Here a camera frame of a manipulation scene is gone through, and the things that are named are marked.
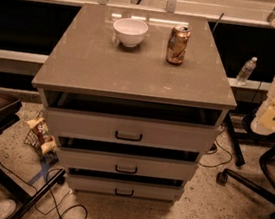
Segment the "grey drawer cabinet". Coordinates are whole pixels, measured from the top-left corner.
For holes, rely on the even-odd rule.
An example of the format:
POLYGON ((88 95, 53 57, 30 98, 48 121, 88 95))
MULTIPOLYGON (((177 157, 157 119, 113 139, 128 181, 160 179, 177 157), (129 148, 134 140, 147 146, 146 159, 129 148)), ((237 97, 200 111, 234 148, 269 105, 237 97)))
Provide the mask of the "grey drawer cabinet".
MULTIPOLYGON (((44 109, 213 128, 220 128, 225 115, 236 106, 207 20, 106 5, 81 7, 32 84, 39 91, 44 109), (123 18, 136 18, 148 25, 145 40, 139 45, 128 48, 113 41, 113 24, 123 18), (191 36, 183 64, 173 65, 166 61, 167 43, 171 29, 180 24, 191 28, 191 36)), ((195 163, 197 167, 205 153, 53 137, 58 148, 178 160, 195 163)), ((62 167, 67 174, 79 177, 183 188, 187 182, 62 167)))

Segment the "golden soda can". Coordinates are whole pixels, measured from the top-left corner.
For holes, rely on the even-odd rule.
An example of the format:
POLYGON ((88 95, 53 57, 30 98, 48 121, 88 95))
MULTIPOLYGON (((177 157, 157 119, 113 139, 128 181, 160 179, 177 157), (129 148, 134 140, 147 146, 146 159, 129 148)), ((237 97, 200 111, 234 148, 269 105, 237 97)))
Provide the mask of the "golden soda can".
POLYGON ((169 42, 167 42, 166 61, 173 65, 182 65, 185 59, 185 51, 191 36, 189 26, 182 24, 171 29, 169 42))

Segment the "clear plastic water bottle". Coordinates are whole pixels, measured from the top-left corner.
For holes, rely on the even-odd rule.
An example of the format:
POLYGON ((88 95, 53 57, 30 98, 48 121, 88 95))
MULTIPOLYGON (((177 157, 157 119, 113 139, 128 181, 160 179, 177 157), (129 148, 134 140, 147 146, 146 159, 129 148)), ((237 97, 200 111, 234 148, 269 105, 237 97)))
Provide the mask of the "clear plastic water bottle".
POLYGON ((247 82, 251 73, 256 68, 256 64, 257 64, 256 56, 252 57, 250 60, 244 63, 242 69, 238 72, 238 75, 236 78, 237 85, 243 86, 247 82))

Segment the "drawer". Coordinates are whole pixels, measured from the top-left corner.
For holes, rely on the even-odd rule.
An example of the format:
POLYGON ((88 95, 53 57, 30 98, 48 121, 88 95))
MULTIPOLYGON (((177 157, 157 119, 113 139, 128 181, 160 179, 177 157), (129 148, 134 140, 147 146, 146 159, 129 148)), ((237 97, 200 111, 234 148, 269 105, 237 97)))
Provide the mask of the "drawer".
POLYGON ((210 149, 220 130, 213 127, 84 113, 53 107, 45 108, 42 113, 54 136, 198 153, 210 149))
POLYGON ((162 201, 176 201, 183 194, 183 187, 171 187, 156 184, 142 184, 133 181, 118 181, 87 176, 66 175, 71 189, 124 197, 139 197, 162 201))
POLYGON ((126 173, 148 177, 190 180, 196 172, 195 163, 150 157, 127 156, 62 147, 56 151, 65 168, 80 168, 110 173, 126 173))

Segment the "white bowl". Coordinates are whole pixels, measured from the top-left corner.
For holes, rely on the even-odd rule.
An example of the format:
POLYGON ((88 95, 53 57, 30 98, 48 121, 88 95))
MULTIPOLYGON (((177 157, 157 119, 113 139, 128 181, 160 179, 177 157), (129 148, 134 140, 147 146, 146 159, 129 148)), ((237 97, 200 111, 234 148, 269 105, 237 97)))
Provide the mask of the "white bowl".
POLYGON ((118 19, 113 24, 115 43, 126 47, 135 47, 145 40, 148 25, 136 18, 118 19))

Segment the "snack chip bag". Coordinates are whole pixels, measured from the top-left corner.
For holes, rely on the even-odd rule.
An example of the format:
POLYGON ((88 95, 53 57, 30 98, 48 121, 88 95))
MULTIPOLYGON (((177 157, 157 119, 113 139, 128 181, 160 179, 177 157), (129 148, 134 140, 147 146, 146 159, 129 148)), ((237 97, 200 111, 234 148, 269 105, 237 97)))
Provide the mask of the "snack chip bag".
POLYGON ((54 137, 50 134, 48 126, 43 117, 37 117, 27 121, 27 125, 31 131, 37 136, 38 143, 41 147, 41 152, 46 155, 48 152, 53 152, 57 145, 54 137))

